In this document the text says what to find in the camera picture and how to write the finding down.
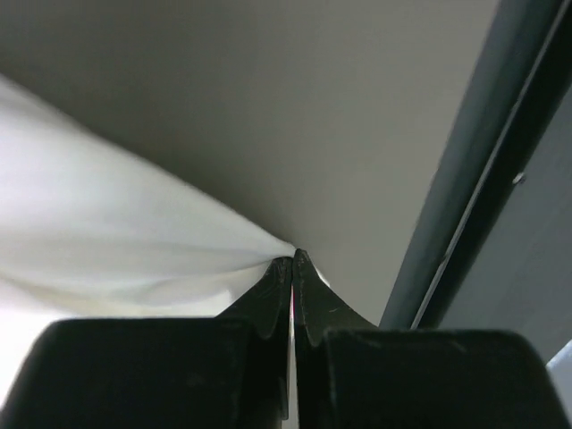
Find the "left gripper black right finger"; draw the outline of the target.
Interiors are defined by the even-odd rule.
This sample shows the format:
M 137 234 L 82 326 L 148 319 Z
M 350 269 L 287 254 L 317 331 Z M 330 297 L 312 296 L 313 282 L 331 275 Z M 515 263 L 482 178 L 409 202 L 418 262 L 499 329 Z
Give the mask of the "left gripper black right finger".
M 383 330 L 295 253 L 293 317 L 303 428 L 567 428 L 551 378 L 506 331 Z

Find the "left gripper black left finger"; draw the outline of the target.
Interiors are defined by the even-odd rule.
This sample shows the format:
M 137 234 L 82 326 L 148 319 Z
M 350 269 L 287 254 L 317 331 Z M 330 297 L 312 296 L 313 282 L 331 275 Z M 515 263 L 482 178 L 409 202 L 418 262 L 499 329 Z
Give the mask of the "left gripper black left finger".
M 289 416 L 292 261 L 214 317 L 50 324 L 1 411 L 4 428 L 279 428 Z

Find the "white t shirt with print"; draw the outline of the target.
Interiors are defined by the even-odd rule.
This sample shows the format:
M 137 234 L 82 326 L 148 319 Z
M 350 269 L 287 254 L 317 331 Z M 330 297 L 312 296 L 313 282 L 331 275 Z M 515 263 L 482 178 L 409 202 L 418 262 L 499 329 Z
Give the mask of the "white t shirt with print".
M 1 411 L 69 319 L 214 317 L 291 244 L 1 82 Z

